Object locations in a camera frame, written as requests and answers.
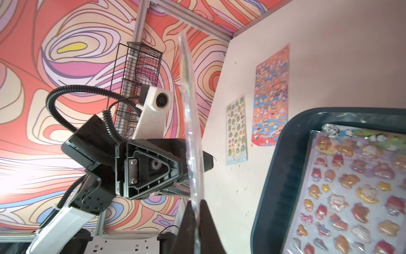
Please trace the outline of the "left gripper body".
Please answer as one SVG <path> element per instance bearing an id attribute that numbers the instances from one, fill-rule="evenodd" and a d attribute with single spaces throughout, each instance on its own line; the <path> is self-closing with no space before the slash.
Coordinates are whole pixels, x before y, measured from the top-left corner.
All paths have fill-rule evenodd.
<path id="1" fill-rule="evenodd" d="M 185 139 L 126 140 L 110 115 L 94 115 L 61 149 L 87 174 L 80 200 L 191 194 Z"/>

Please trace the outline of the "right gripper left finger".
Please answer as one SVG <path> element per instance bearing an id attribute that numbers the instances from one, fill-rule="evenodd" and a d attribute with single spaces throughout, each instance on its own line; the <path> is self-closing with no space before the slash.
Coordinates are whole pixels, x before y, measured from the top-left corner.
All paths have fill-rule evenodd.
<path id="1" fill-rule="evenodd" d="M 170 250 L 170 254 L 194 254 L 195 229 L 195 213 L 191 201 L 189 201 L 182 218 L 180 230 Z"/>

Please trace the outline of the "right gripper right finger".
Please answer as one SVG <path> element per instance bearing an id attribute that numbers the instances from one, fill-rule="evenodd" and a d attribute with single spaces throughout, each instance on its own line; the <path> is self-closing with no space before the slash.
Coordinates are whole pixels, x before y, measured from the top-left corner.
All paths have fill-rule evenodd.
<path id="1" fill-rule="evenodd" d="M 202 254 L 226 254 L 205 200 L 200 202 L 199 236 Z"/>

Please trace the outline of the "purple dark-edged sticker sheet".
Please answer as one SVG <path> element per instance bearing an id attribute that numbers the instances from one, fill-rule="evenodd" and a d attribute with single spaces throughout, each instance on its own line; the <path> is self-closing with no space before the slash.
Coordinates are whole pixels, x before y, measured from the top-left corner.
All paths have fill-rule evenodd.
<path id="1" fill-rule="evenodd" d="M 204 198 L 204 159 L 202 150 L 202 134 L 199 124 L 198 105 L 196 99 L 195 72 L 186 33 L 179 36 L 180 79 L 182 106 L 184 113 L 186 158 L 188 166 L 190 200 L 195 217 L 193 252 L 203 252 L 199 233 L 200 203 Z"/>

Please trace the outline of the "teal storage box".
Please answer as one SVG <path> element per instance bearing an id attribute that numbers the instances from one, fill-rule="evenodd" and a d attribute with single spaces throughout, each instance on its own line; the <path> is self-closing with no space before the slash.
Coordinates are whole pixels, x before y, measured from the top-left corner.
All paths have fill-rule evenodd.
<path id="1" fill-rule="evenodd" d="M 406 133 L 406 110 L 314 108 L 290 119 L 279 136 L 251 231 L 253 254 L 281 253 L 304 172 L 310 133 L 325 124 Z"/>

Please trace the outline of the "red blue sticker sheet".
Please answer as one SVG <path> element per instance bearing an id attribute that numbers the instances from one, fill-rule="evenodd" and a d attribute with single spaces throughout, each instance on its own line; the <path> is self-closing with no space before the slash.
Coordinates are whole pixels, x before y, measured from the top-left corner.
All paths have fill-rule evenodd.
<path id="1" fill-rule="evenodd" d="M 289 56 L 287 44 L 256 67 L 252 146 L 275 146 L 288 122 Z"/>

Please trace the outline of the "lilac bear sticker sheet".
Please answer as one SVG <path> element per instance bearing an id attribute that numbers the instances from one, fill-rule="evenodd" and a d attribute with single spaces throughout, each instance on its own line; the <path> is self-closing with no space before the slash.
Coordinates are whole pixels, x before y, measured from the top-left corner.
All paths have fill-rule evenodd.
<path id="1" fill-rule="evenodd" d="M 312 131 L 284 254 L 403 254 L 406 137 L 326 124 Z"/>

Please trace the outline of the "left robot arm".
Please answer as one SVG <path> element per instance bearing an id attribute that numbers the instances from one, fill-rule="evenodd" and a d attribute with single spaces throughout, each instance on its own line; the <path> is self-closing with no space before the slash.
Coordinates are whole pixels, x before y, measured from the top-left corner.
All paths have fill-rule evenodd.
<path id="1" fill-rule="evenodd" d="M 65 144 L 66 154 L 89 164 L 86 174 L 73 183 L 42 223 L 28 253 L 58 254 L 116 195 L 143 199 L 184 176 L 189 178 L 192 208 L 180 230 L 185 252 L 208 253 L 208 238 L 202 232 L 212 219 L 204 200 L 203 174 L 212 169 L 213 157 L 202 150 L 197 115 L 185 112 L 184 139 L 155 139 L 148 134 L 146 139 L 126 141 L 116 133 L 110 111 L 104 111 L 102 119 L 93 116 L 81 128 L 71 125 L 56 109 L 50 109 L 50 114 L 73 132 Z"/>

